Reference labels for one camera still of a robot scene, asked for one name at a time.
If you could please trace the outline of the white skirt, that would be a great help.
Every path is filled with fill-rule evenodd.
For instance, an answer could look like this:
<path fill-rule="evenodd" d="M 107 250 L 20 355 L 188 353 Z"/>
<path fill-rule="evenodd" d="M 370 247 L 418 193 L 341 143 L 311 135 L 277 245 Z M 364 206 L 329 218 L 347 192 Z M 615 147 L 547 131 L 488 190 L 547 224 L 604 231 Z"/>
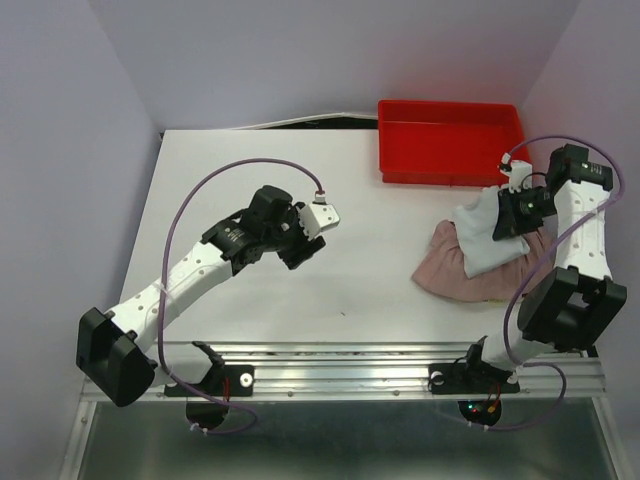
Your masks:
<path fill-rule="evenodd" d="M 495 241 L 499 216 L 498 186 L 484 188 L 476 199 L 453 211 L 453 223 L 468 278 L 494 270 L 529 253 L 522 236 Z"/>

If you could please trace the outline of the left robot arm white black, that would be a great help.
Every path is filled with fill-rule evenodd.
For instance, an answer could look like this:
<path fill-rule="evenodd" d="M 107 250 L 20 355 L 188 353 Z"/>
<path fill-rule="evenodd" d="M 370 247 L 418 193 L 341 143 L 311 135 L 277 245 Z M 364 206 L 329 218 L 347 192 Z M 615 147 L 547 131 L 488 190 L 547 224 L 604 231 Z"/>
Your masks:
<path fill-rule="evenodd" d="M 86 311 L 78 325 L 78 368 L 118 407 L 152 385 L 171 383 L 147 355 L 166 326 L 265 254 L 298 268 L 325 247 L 324 233 L 339 223 L 336 209 L 321 196 L 306 204 L 277 187 L 261 187 L 248 207 L 208 229 L 165 276 L 105 312 Z"/>

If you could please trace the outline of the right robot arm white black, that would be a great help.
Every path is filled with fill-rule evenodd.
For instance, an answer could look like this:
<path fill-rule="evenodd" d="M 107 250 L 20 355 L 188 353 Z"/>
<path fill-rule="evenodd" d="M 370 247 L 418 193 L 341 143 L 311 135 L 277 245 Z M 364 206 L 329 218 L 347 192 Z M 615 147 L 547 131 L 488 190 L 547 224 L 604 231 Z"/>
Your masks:
<path fill-rule="evenodd" d="M 590 161 L 595 145 L 569 137 L 555 149 L 544 183 L 533 187 L 533 171 L 503 155 L 499 168 L 509 179 L 498 193 L 493 239 L 514 239 L 557 220 L 557 236 L 525 276 L 509 302 L 499 333 L 485 336 L 468 350 L 460 366 L 463 384 L 482 390 L 505 382 L 516 369 L 552 351 L 590 348 L 627 299 L 612 279 L 605 248 L 605 211 L 621 199 L 625 184 L 612 158 Z"/>

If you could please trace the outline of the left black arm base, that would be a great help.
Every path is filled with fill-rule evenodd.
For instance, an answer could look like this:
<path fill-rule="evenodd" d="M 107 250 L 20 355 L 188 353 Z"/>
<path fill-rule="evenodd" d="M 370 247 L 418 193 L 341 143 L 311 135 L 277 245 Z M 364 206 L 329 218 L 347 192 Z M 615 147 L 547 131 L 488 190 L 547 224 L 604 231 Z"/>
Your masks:
<path fill-rule="evenodd" d="M 164 386 L 168 398 L 185 398 L 185 416 L 192 431 L 204 435 L 230 435 L 253 428 L 257 413 L 233 402 L 233 397 L 253 395 L 255 368 L 249 364 L 228 364 L 221 354 L 202 341 L 191 343 L 207 361 L 194 373 L 196 382 L 170 381 Z"/>

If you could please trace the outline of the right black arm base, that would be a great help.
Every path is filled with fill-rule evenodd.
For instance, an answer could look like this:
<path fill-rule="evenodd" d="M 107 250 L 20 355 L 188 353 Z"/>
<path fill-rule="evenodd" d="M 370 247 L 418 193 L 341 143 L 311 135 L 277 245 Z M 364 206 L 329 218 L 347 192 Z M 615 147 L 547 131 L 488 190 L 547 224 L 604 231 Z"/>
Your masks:
<path fill-rule="evenodd" d="M 521 391 L 512 372 L 493 367 L 481 359 L 485 337 L 473 343 L 464 356 L 451 362 L 431 363 L 427 391 L 434 395 L 458 395 L 462 417 L 472 425 L 494 427 L 502 415 L 502 395 Z"/>

